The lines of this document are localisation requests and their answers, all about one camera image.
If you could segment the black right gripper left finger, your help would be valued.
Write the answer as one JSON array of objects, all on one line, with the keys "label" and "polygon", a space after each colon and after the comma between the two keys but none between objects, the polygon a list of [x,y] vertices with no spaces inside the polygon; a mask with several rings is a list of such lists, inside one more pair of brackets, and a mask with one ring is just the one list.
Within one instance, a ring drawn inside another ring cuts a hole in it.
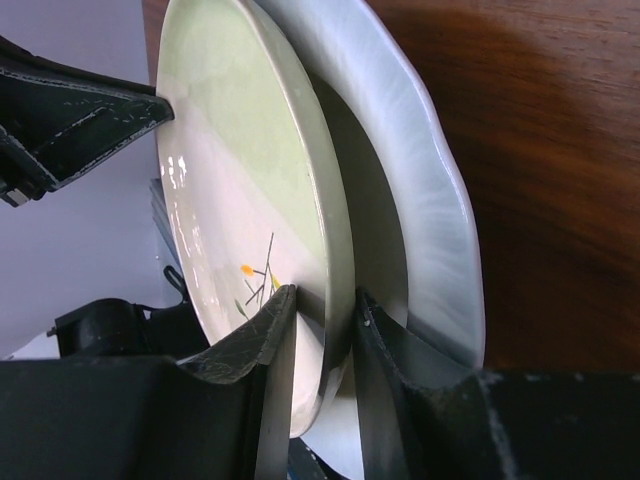
[{"label": "black right gripper left finger", "polygon": [[67,357],[1,365],[5,479],[283,479],[296,289],[184,363]]}]

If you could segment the white fluted bottom plate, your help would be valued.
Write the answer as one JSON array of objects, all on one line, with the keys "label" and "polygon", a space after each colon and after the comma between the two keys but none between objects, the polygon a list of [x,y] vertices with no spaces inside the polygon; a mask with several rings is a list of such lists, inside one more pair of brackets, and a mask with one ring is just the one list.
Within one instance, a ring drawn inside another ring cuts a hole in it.
[{"label": "white fluted bottom plate", "polygon": [[431,96],[364,1],[265,1],[321,103],[338,157],[356,282],[446,357],[479,367],[475,217]]}]

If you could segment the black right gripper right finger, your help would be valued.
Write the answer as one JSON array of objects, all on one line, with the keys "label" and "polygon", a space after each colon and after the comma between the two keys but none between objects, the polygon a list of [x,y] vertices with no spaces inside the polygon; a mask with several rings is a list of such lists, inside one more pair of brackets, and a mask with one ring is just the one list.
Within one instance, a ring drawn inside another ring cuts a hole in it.
[{"label": "black right gripper right finger", "polygon": [[353,352],[369,479],[635,479],[635,372],[472,369],[356,294]]}]

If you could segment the cream leaf pattern plate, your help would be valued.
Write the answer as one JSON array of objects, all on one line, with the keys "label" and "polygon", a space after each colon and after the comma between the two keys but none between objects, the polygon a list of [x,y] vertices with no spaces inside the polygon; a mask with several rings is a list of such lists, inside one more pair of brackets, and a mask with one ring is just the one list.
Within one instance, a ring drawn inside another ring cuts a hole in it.
[{"label": "cream leaf pattern plate", "polygon": [[334,398],[355,303],[351,226],[312,82],[253,1],[172,1],[156,80],[174,119],[157,132],[165,204],[207,339],[296,289],[290,434]]}]

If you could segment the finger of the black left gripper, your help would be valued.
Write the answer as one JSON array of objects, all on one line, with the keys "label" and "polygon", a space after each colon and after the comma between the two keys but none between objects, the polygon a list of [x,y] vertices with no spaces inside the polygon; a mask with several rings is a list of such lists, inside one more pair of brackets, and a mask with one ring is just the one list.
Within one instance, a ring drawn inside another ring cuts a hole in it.
[{"label": "finger of the black left gripper", "polygon": [[173,118],[156,93],[1,68],[1,190],[55,192]]},{"label": "finger of the black left gripper", "polygon": [[136,94],[155,95],[155,88],[153,86],[109,77],[53,62],[44,57],[33,55],[5,37],[1,38],[1,68],[46,80],[83,82],[99,87],[123,89]]}]

